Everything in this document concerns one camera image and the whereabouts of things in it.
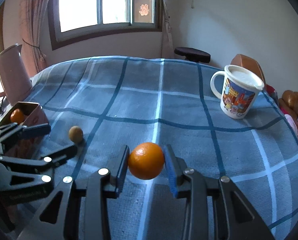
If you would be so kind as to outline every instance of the open window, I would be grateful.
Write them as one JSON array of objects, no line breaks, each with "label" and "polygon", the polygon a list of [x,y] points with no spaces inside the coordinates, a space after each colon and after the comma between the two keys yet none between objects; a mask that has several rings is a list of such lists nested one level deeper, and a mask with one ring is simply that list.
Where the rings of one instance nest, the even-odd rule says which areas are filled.
[{"label": "open window", "polygon": [[162,0],[49,0],[52,49],[115,33],[161,31]]}]

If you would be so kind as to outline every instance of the black stool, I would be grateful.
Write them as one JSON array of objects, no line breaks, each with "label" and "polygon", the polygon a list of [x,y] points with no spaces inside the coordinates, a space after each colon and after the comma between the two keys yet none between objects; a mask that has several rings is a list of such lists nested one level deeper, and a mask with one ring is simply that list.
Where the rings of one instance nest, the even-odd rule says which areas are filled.
[{"label": "black stool", "polygon": [[186,60],[193,62],[210,62],[210,54],[198,49],[186,48],[186,47],[177,47],[175,48],[175,54],[180,56],[185,56]]}]

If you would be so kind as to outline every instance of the electric kettle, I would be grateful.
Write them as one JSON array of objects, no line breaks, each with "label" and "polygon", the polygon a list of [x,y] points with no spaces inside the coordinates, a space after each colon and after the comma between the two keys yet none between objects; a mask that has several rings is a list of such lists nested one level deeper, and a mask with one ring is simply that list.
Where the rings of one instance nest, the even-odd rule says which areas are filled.
[{"label": "electric kettle", "polygon": [[0,81],[4,90],[0,97],[6,96],[12,106],[26,99],[32,88],[20,56],[21,47],[15,44],[0,53]]}]

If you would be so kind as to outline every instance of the brown window trim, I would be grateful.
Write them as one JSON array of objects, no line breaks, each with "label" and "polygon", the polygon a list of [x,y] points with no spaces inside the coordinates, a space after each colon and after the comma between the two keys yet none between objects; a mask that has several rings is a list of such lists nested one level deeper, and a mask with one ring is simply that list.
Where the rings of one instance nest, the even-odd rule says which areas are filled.
[{"label": "brown window trim", "polygon": [[163,2],[162,0],[156,0],[155,11],[157,12],[156,17],[156,28],[123,28],[123,29],[114,29],[114,30],[101,30],[93,33],[88,33],[80,35],[77,37],[72,37],[66,40],[57,41],[56,31],[55,31],[55,19],[54,19],[54,0],[49,0],[48,2],[48,24],[49,24],[49,34],[51,41],[52,50],[59,49],[61,47],[77,43],[79,41],[85,41],[88,39],[118,34],[118,33],[134,33],[134,32],[162,32],[162,12],[163,12]]},{"label": "brown window trim", "polygon": [[2,32],[2,25],[3,25],[3,10],[5,8],[5,2],[0,5],[0,53],[5,49],[3,45],[3,32]]}]

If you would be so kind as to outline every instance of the white mug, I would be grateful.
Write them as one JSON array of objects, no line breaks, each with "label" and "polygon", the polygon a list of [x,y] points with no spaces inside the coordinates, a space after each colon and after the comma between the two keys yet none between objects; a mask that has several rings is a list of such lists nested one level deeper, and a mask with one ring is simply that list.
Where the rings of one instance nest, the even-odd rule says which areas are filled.
[{"label": "white mug", "polygon": [[[222,94],[215,88],[215,78],[218,75],[225,76]],[[221,99],[221,110],[233,119],[246,116],[264,86],[256,74],[235,65],[225,66],[224,71],[214,73],[210,80],[212,92]]]}]

